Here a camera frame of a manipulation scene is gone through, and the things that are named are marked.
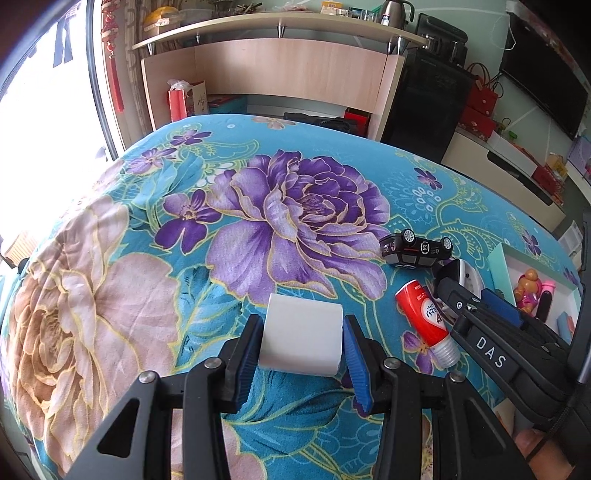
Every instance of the white box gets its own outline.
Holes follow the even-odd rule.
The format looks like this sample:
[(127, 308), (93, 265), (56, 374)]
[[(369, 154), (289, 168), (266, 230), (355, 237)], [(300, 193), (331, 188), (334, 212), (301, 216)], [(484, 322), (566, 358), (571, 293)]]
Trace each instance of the white box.
[(332, 377), (339, 370), (342, 345), (342, 305), (271, 293), (260, 368)]
[(515, 168), (521, 170), (529, 177), (531, 177), (534, 174), (535, 169), (538, 168), (536, 162), (532, 161), (496, 132), (492, 133), (487, 143), (492, 147), (495, 153), (498, 153)]

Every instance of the red hanging ornament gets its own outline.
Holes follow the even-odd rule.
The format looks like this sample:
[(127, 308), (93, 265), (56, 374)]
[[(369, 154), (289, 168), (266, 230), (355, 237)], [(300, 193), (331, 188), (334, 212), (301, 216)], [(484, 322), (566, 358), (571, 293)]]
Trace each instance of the red hanging ornament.
[(100, 31), (101, 40), (105, 43), (107, 57), (107, 74), (111, 78), (111, 98), (115, 105), (117, 113), (122, 113), (123, 97), (121, 96), (121, 88), (119, 86), (119, 78), (117, 77), (117, 67), (115, 65), (115, 38), (119, 32), (119, 26), (115, 22), (115, 11), (119, 8), (121, 0), (103, 0), (101, 3), (101, 11), (103, 14), (103, 28)]

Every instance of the curtain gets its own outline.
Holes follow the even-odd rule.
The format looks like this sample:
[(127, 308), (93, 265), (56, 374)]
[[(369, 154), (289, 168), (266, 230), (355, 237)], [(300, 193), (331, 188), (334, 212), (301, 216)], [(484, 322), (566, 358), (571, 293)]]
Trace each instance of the curtain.
[[(141, 67), (141, 60), (148, 56), (148, 50), (147, 48), (132, 50), (131, 47), (143, 40), (143, 23), (147, 14), (159, 7), (180, 9), (181, 3), (182, 0), (125, 0), (125, 59), (131, 90), (134, 94), (134, 104), (144, 136), (152, 131)], [(155, 46), (155, 54), (180, 48), (180, 44), (176, 41), (160, 42)]]

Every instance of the bed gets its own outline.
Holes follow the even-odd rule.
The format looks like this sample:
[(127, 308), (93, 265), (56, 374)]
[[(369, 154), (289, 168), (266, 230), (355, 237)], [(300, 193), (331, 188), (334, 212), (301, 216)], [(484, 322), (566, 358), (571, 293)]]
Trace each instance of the bed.
[[(500, 242), (576, 282), (527, 215), (384, 144), (246, 115), (191, 117), (138, 142), (56, 222), (8, 297), (2, 388), (47, 475), (68, 471), (140, 372), (184, 372), (216, 355), (251, 313), (264, 317), (273, 292), (339, 302), (390, 355), (444, 375), (394, 303), (413, 278), (430, 286), (430, 271), (379, 256), (377, 239), (404, 228), (451, 238), (487, 286)], [(491, 407), (502, 400), (465, 353), (459, 368)], [(343, 367), (333, 378), (258, 369), (247, 403), (223, 419), (235, 480), (370, 478), (380, 429)], [(427, 415), (423, 443), (430, 479)]]

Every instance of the television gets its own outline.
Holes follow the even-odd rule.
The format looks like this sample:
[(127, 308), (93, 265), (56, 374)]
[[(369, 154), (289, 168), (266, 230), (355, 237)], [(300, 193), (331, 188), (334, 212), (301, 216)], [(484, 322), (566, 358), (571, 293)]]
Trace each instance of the television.
[(509, 24), (507, 50), (499, 71), (532, 97), (574, 139), (587, 103), (587, 91), (566, 62), (533, 28), (514, 14), (510, 14)]

